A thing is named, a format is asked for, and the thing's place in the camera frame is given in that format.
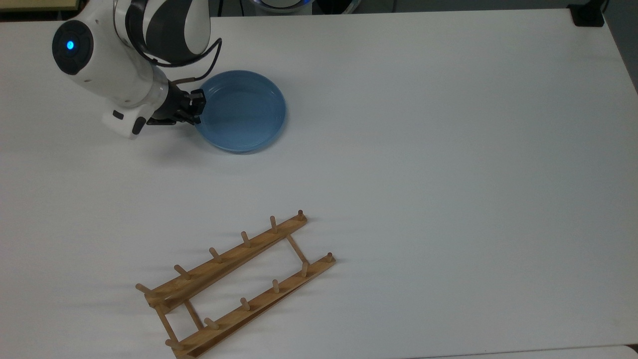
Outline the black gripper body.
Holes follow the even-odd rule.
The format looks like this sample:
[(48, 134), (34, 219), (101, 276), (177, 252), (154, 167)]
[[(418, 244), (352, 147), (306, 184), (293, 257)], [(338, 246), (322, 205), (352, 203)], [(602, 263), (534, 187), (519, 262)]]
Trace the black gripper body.
[(168, 93), (162, 105), (148, 120), (148, 125), (175, 125), (171, 118), (177, 116), (193, 116), (190, 110), (190, 93), (168, 82)]

